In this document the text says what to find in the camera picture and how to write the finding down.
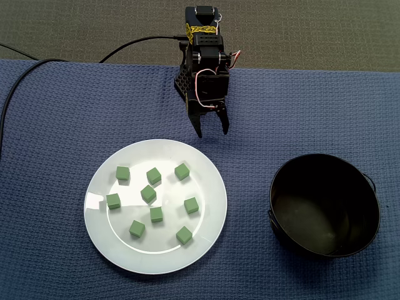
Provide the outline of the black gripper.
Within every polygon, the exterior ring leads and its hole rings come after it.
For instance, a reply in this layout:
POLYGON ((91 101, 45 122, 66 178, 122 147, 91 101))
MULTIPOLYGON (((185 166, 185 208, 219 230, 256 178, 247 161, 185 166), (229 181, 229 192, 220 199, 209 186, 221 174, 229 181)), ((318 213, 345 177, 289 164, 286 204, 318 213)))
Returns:
POLYGON ((191 75, 191 87, 186 92, 186 111, 197 136, 203 136, 200 117, 211 111, 216 111, 226 135, 229 119, 224 98, 228 94, 229 74, 202 69, 191 75))

